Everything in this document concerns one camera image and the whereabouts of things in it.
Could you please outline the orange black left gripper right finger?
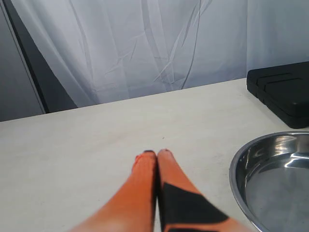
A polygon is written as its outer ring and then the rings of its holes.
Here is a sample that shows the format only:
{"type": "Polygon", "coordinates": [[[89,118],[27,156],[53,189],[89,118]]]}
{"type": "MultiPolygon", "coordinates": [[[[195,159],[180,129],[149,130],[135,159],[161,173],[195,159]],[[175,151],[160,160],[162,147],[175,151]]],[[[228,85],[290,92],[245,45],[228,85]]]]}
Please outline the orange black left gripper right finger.
{"type": "Polygon", "coordinates": [[[158,203],[163,232],[249,232],[211,204],[185,175],[168,149],[157,154],[158,203]]]}

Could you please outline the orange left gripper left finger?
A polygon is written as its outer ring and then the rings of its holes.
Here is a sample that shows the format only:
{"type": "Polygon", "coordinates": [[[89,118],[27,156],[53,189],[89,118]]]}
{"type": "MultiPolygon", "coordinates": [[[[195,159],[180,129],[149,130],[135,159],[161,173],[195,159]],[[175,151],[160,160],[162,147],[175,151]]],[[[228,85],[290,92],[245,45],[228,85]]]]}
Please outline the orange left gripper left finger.
{"type": "Polygon", "coordinates": [[[126,182],[100,208],[72,232],[152,232],[156,201],[156,154],[136,156],[126,182]]]}

